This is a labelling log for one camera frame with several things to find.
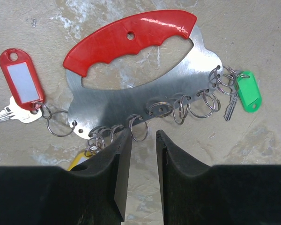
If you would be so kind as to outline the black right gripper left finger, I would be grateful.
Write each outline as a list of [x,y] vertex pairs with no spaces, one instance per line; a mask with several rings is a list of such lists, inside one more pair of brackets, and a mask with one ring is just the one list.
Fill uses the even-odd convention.
[[66,171],[0,166],[0,225],[119,225],[125,219],[131,131]]

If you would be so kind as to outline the red-handled metal key organizer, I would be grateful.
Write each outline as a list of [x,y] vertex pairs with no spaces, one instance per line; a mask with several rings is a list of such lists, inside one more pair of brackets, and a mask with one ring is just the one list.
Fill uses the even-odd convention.
[[[222,61],[204,46],[196,24],[197,17],[183,10],[157,10],[131,15],[112,22],[75,45],[66,55],[63,67],[73,100],[68,122],[74,132],[89,139],[99,128],[135,125],[154,117],[164,117],[182,105],[211,95],[216,89],[216,69],[222,74]],[[160,46],[172,36],[192,42],[192,49],[170,71],[146,84],[122,90],[86,88],[82,79],[97,63],[108,64],[142,49]]]

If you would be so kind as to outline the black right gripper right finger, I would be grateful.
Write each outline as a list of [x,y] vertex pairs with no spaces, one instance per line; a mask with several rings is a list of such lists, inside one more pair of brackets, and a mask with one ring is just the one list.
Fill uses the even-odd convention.
[[281,225],[281,165],[214,165],[162,130],[156,154],[166,225]]

